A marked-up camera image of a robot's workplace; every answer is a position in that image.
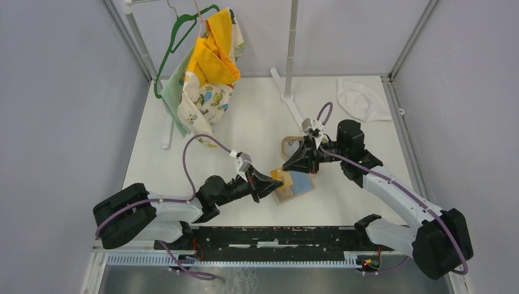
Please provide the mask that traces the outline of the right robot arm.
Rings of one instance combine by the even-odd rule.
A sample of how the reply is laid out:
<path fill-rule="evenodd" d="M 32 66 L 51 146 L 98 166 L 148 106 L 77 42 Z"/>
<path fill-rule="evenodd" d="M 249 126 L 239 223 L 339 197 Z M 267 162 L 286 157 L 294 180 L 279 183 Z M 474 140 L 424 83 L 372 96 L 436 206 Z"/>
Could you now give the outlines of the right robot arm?
<path fill-rule="evenodd" d="M 335 140 L 324 141 L 324 129 L 316 119 L 303 120 L 303 141 L 282 169 L 315 174 L 321 164 L 339 162 L 350 181 L 378 197 L 405 222 L 397 225 L 380 215 L 368 215 L 354 225 L 355 245 L 362 250 L 375 244 L 389 247 L 413 259 L 433 280 L 448 273 L 466 275 L 474 251 L 464 215 L 455 208 L 442 209 L 402 184 L 365 147 L 359 122 L 340 121 Z"/>

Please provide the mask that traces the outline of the beige card holder wallet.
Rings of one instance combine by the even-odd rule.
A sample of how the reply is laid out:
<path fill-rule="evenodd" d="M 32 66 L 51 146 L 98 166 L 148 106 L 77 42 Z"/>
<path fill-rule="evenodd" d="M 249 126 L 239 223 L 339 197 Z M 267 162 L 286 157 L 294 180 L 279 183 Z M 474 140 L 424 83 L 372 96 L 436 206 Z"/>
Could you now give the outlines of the beige card holder wallet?
<path fill-rule="evenodd" d="M 282 205 L 316 189 L 310 174 L 297 171 L 289 171 L 289 173 L 294 181 L 294 184 L 291 186 L 291 188 L 284 190 L 283 193 L 277 192 L 276 190 L 273 193 L 273 199 L 278 205 Z"/>

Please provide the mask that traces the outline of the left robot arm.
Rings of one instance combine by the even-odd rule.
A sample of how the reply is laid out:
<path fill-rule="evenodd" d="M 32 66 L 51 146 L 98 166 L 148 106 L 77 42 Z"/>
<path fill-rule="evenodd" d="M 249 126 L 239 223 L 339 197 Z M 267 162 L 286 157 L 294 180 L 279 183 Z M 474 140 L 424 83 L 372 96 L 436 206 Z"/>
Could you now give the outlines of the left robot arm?
<path fill-rule="evenodd" d="M 246 196 L 259 202 L 282 186 L 282 181 L 252 166 L 244 176 L 229 182 L 217 175 L 208 177 L 192 201 L 166 198 L 135 183 L 95 205 L 95 236 L 104 249 L 116 249 L 133 240 L 164 241 L 186 249 L 192 243 L 190 224 L 209 222 L 220 214 L 221 206 Z"/>

